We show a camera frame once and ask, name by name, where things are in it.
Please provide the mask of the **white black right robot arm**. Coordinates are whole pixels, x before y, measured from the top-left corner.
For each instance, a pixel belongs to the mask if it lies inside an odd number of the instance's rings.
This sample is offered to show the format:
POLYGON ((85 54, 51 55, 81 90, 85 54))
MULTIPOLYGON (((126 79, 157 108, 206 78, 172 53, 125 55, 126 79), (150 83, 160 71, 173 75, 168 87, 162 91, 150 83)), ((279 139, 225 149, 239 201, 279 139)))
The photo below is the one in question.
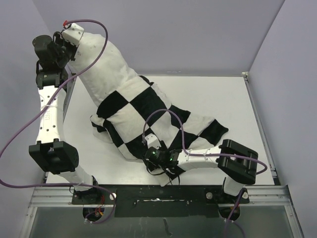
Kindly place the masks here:
POLYGON ((231 203, 244 186, 256 183, 258 156, 256 151, 225 139, 219 146, 199 150, 162 151, 150 147, 143 161, 149 172, 160 170, 154 176, 165 175, 165 178, 158 179, 161 186, 189 170, 220 169, 226 174, 220 196, 223 201, 231 203))

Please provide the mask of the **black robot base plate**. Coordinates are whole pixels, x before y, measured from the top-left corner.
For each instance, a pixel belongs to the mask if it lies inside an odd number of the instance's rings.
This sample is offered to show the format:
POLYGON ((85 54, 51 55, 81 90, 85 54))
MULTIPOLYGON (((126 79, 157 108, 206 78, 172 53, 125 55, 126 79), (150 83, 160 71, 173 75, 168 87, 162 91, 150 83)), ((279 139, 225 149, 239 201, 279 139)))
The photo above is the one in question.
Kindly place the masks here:
POLYGON ((228 216, 235 203, 248 204, 243 197, 224 193, 220 185, 110 185, 91 195, 73 194, 73 205, 115 205, 116 218, 167 218, 228 216))

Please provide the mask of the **white pillow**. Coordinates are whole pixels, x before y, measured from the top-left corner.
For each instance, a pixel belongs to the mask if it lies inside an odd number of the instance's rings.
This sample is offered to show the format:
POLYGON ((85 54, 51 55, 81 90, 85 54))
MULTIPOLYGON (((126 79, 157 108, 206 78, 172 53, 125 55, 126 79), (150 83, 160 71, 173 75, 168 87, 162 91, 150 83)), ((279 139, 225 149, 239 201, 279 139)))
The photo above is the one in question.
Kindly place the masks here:
MULTIPOLYGON (((75 60, 69 63, 73 73, 87 68, 99 55, 105 43, 100 34, 84 33, 75 60)), ((96 106, 121 84, 133 79, 137 73, 128 66, 119 49, 110 41, 98 61, 79 77, 96 106)))

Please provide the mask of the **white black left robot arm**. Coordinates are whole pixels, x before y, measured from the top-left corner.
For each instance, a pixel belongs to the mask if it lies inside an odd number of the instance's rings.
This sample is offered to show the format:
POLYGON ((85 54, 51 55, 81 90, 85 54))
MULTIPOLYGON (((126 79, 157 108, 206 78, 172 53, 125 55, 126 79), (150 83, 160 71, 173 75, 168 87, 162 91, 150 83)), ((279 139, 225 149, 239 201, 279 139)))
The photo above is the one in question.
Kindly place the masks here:
POLYGON ((41 101, 40 128, 29 154, 44 172, 59 175, 73 184, 75 194, 83 195, 89 203, 100 200, 101 191, 95 188, 96 179, 79 166, 79 154, 65 141, 63 121, 68 99, 69 61, 75 60, 83 32, 55 32, 41 35, 32 41, 38 57, 36 84, 41 101))

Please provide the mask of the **black white checkered pillowcase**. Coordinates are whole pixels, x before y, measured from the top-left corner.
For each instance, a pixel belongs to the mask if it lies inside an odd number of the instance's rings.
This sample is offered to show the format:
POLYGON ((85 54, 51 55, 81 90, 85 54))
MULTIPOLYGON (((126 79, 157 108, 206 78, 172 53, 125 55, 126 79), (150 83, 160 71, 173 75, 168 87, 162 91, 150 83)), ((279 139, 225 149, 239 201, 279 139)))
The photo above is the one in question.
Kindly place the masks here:
POLYGON ((104 132, 126 160, 143 158, 144 136, 154 134, 169 150, 214 147, 229 131, 215 118, 183 110, 144 76, 121 84, 90 117, 97 132, 104 132))

